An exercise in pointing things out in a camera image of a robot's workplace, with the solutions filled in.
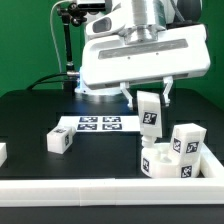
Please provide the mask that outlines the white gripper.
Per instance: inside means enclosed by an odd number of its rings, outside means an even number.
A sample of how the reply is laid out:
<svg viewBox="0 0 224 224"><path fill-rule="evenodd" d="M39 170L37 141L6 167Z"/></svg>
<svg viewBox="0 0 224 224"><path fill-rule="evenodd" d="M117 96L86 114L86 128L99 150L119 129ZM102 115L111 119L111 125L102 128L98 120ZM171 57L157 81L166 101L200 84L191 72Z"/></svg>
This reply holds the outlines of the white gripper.
<svg viewBox="0 0 224 224"><path fill-rule="evenodd" d="M207 30L202 24L160 31L155 41L133 44L119 35L122 29L107 16L86 26L89 40L83 49L80 74L92 90L120 86L130 110L137 109L130 85L163 80L160 100L168 107L173 78L199 77L210 67Z"/></svg>

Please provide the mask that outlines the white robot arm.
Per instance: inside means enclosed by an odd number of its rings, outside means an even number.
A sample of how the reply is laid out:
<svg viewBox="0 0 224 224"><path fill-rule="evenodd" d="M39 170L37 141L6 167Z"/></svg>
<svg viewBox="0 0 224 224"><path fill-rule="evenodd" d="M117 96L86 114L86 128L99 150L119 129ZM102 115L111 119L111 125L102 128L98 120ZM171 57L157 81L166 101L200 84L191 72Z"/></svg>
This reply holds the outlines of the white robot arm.
<svg viewBox="0 0 224 224"><path fill-rule="evenodd" d="M132 85L162 82L163 102L175 79L210 67L207 30L181 17L178 0L112 0L110 12L90 15L76 92L93 99L124 94Z"/></svg>

